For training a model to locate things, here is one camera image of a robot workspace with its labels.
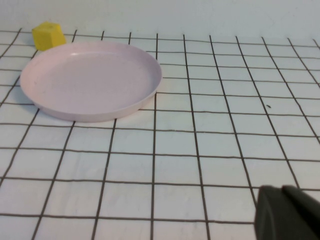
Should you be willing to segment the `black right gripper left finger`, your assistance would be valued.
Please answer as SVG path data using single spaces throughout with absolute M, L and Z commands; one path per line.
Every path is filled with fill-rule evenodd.
M 281 189 L 264 185 L 259 189 L 254 229 L 258 240 L 302 240 L 302 219 Z

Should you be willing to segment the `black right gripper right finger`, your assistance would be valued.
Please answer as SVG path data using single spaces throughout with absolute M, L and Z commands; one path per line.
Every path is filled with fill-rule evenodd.
M 320 202 L 309 196 L 302 190 L 285 185 L 282 192 L 288 197 L 302 220 L 310 230 L 320 239 Z

